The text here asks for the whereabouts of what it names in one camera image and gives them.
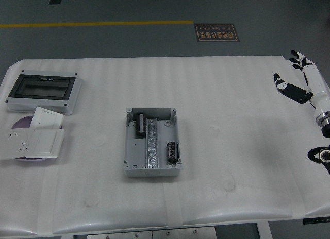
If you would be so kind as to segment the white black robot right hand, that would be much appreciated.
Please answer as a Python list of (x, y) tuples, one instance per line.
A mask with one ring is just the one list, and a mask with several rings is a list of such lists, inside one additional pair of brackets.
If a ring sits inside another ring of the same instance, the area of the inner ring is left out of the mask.
[(303, 90), (293, 84), (281, 79), (275, 73), (274, 83), (277, 90), (284, 96), (300, 103), (310, 102), (315, 108), (315, 118), (317, 123), (329, 117), (329, 86), (322, 77), (317, 66), (302, 53), (292, 50), (294, 55), (290, 58), (293, 68), (302, 71), (307, 84), (307, 90)]

